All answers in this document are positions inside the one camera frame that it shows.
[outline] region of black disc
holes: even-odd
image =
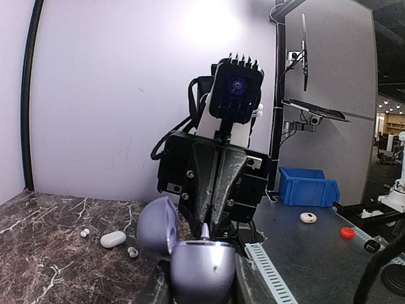
[[[381,281],[389,291],[405,296],[405,265],[386,266],[381,272]]]

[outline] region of red object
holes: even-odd
[[[351,229],[349,227],[343,227],[340,230],[340,235],[342,236],[342,238],[352,239],[355,237],[356,233],[353,229]]]

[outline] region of blue plastic bin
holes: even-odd
[[[280,167],[278,192],[285,205],[331,207],[339,202],[336,180],[326,179],[322,170]]]

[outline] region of white wall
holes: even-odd
[[[376,117],[377,62],[372,12],[350,1],[307,0],[287,17],[287,47],[300,49],[301,13],[308,26],[308,90],[302,69],[286,76],[285,97],[345,112],[351,123],[323,120],[297,132],[280,151],[280,166],[319,168],[338,182],[340,202],[359,203],[365,187]],[[299,111],[285,109],[287,120]]]
[[[0,204],[24,187],[20,89],[33,3],[34,0],[0,0]]]
[[[40,192],[156,197],[156,142],[188,115],[187,86],[229,52],[265,71],[267,151],[273,102],[273,1],[46,1],[32,80],[32,157]]]

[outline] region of marble table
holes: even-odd
[[[137,217],[146,204],[53,194],[19,194],[0,206],[0,303],[135,304],[156,261],[136,259]],[[84,228],[90,230],[80,237]],[[125,244],[107,250],[100,237],[121,230]],[[179,220],[181,239],[189,227]]]

